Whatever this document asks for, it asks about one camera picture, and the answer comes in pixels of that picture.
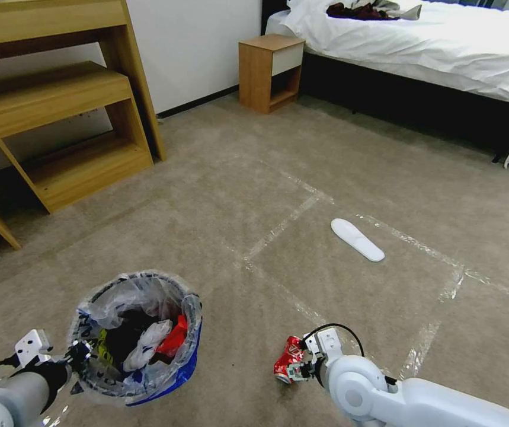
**trash can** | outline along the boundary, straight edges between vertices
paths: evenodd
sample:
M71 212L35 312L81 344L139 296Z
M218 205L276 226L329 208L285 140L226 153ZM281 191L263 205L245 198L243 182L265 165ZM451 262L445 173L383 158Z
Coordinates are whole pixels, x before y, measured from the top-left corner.
M85 343L89 356L76 370L76 389L127 406L172 392L195 370L201 324L199 297L181 278L155 270L116 277L78 305L69 346ZM145 342L152 329L169 332L160 345ZM149 362L140 367L142 355Z

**bed leg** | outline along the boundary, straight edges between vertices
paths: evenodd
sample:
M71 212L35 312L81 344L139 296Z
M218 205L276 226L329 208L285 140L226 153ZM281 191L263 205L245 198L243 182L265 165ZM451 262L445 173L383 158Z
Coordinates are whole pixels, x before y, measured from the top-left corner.
M495 157L491 161L492 163L499 163L499 161L509 155L509 144L506 144L504 146L498 146L495 149Z

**white slipper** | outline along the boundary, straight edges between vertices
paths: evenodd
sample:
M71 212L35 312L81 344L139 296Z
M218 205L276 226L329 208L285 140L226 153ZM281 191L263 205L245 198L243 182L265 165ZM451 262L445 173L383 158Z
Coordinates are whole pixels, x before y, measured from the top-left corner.
M340 239L352 246L366 259L379 262L385 258L385 253L349 221L335 218L331 221L331 229Z

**red plastic bag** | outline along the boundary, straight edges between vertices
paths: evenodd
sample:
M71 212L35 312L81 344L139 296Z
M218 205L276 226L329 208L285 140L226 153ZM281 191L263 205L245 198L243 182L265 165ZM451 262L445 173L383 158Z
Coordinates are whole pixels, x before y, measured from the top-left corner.
M181 345L183 341L185 341L185 337L187 336L187 319L183 314L180 314L177 317L177 324L171 330L169 335L165 337L163 342L155 349L156 353L161 355L165 355L168 358L175 357L175 353Z

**blue trash bin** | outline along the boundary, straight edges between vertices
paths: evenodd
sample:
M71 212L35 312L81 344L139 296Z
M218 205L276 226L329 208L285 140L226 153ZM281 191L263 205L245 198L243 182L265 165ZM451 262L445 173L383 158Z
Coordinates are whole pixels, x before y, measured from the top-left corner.
M90 358L76 372L82 391L99 403L135 406L181 387L197 364L202 313L199 297L183 280L155 270L123 274L92 292L77 308L69 333L69 345L92 342L103 330L119 327L121 314L142 310L158 320L187 319L187 336L169 365L147 365L121 380L103 357Z

